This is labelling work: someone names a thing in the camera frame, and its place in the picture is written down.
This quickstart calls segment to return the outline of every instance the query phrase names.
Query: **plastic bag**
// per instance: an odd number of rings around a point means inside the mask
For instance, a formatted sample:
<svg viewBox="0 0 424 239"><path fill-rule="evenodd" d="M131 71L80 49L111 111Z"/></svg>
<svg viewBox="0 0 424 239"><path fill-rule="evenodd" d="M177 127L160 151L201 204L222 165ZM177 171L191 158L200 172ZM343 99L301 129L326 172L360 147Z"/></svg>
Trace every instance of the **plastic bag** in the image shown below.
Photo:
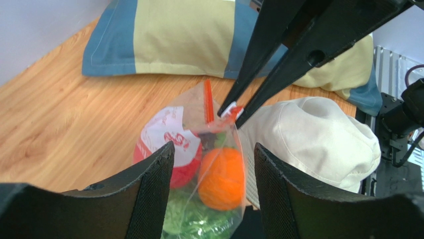
<svg viewBox="0 0 424 239"><path fill-rule="evenodd" d="M174 169L162 239L229 239L245 208L246 170L233 108L216 116L210 81L175 98L144 127L133 163L168 141Z"/></svg>

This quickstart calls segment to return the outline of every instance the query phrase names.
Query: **white bucket hat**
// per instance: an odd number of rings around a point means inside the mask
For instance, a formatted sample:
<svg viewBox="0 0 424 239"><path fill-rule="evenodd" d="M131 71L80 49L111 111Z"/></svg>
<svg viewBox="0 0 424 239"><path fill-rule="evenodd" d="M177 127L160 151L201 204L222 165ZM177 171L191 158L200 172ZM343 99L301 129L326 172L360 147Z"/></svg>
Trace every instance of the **white bucket hat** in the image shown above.
<svg viewBox="0 0 424 239"><path fill-rule="evenodd" d="M306 97L261 107L239 134L248 160L247 199L257 208L253 158L257 142L312 177L355 193L380 163L380 146L371 129L327 98Z"/></svg>

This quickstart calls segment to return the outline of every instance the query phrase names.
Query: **wooden table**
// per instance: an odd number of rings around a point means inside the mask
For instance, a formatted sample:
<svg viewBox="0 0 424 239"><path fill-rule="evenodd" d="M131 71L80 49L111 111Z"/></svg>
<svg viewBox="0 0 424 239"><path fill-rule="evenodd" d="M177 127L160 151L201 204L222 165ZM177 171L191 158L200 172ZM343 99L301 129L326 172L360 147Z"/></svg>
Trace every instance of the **wooden table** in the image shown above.
<svg viewBox="0 0 424 239"><path fill-rule="evenodd" d="M143 126L174 97L204 79L221 103L233 80L207 76L84 77L83 51L96 21L0 88L0 182L28 182L62 192L83 189L131 165ZM261 80L243 97L245 104ZM291 86L267 104L335 93Z"/></svg>

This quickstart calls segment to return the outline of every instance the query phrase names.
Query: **white label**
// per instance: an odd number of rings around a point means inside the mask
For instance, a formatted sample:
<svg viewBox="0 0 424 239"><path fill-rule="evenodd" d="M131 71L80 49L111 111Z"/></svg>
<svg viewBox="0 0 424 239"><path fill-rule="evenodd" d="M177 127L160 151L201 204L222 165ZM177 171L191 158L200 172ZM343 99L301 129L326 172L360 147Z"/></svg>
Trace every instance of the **white label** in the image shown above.
<svg viewBox="0 0 424 239"><path fill-rule="evenodd" d="M159 111L141 131L141 140L151 152L169 141L174 142L174 167L185 166L196 156L200 139L183 130L184 107L166 107Z"/></svg>

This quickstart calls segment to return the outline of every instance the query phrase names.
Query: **yarn ball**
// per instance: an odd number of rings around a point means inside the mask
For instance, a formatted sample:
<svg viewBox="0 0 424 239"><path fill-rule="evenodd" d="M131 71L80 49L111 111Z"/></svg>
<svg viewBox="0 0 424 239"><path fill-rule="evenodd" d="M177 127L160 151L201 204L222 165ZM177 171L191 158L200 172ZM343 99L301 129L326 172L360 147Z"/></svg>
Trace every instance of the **yarn ball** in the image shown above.
<svg viewBox="0 0 424 239"><path fill-rule="evenodd" d="M207 153L200 165L198 183L199 197L206 206L219 211L239 207L245 190L240 151L216 148Z"/></svg>

